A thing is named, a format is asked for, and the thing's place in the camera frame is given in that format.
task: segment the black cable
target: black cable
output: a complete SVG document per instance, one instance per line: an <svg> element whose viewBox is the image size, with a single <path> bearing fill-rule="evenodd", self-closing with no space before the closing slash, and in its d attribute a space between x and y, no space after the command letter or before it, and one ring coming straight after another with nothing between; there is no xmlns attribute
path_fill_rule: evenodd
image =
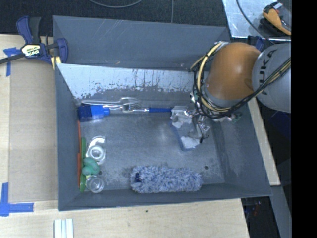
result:
<svg viewBox="0 0 317 238"><path fill-rule="evenodd" d="M128 5L120 5L120 6L112 6L112 5L106 5L106 4L103 4L103 3L99 3L99 2L96 2L96 1L93 1L93 0L88 0L96 5L99 5L99 6L102 6L102 7L106 7L106 8L114 8L114 9L120 9L120 8L127 8L127 7L131 7L131 6L134 6L140 2L142 2L143 0L138 0L134 3L131 3L131 4L128 4Z"/></svg>
<svg viewBox="0 0 317 238"><path fill-rule="evenodd" d="M255 26L254 24L248 19L248 17L246 16L246 14L244 13L242 7L240 6L239 0L236 0L237 5L242 13L242 15L244 16L244 18L247 20L247 22L261 35L263 36L266 40L268 40L271 44L275 44L273 41L271 41L268 37L266 37L263 33L261 33Z"/></svg>
<svg viewBox="0 0 317 238"><path fill-rule="evenodd" d="M171 23L173 23L173 16L174 16L174 0L172 0L172 18L171 18Z"/></svg>

